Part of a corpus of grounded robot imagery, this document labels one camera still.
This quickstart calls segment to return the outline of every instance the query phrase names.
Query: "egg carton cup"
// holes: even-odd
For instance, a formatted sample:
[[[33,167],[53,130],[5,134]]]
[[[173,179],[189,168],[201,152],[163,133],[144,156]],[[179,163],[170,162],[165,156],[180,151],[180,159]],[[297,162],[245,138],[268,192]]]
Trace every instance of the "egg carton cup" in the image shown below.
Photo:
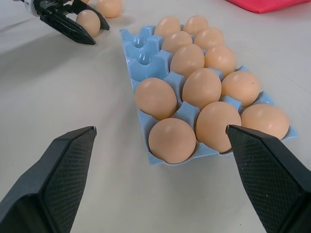
[[[160,50],[163,43],[163,38],[153,35],[154,29],[154,26],[143,27],[140,34],[136,36],[131,35],[125,29],[121,30],[124,54],[126,57],[133,91],[135,92],[139,83],[147,78],[155,77],[164,80],[172,87],[177,99],[177,111],[172,117],[185,121],[192,127],[193,130],[195,130],[195,123],[200,110],[199,108],[181,100],[181,93],[186,80],[182,75],[169,71],[173,55],[169,52]],[[222,81],[222,73],[218,70],[213,70],[217,73],[220,80]],[[237,71],[240,70],[248,71],[245,66],[241,66],[237,69]],[[240,114],[247,108],[242,107],[240,101],[235,100],[230,96],[223,96],[220,98],[220,101],[231,104],[239,111]],[[264,91],[260,92],[257,99],[250,106],[260,103],[275,105],[274,101]],[[148,145],[150,130],[159,121],[153,118],[151,115],[142,112],[141,110],[138,110],[138,116],[143,139],[148,151],[147,153],[149,164],[151,165],[166,164],[168,166],[177,166],[184,164],[194,158],[210,155],[229,156],[233,154],[231,151],[228,153],[220,154],[218,151],[213,150],[205,144],[196,141],[195,150],[190,158],[179,164],[168,164],[165,161],[153,156]],[[288,132],[282,141],[295,138],[297,136],[298,135],[294,127],[289,126]]]

